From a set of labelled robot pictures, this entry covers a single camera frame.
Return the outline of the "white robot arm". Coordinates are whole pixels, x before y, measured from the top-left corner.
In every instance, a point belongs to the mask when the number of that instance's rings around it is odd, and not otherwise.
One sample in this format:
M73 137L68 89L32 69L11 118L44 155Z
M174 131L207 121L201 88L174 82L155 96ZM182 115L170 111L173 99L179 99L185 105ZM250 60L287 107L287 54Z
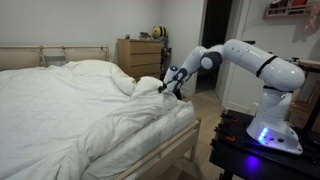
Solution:
M264 82L257 112L246 129L260 145L295 155L303 153L297 133L285 122L292 95L305 81L301 68L246 42L230 39L211 48L196 47L181 67L170 67L158 88L175 92L199 69L213 70L232 62Z

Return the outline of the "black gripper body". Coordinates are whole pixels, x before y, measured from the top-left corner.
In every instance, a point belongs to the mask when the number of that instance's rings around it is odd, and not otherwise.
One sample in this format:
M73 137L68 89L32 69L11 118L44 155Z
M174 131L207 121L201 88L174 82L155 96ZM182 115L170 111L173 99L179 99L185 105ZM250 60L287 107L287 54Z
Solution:
M158 92L162 93L167 88L166 84L163 84L162 86L159 86Z

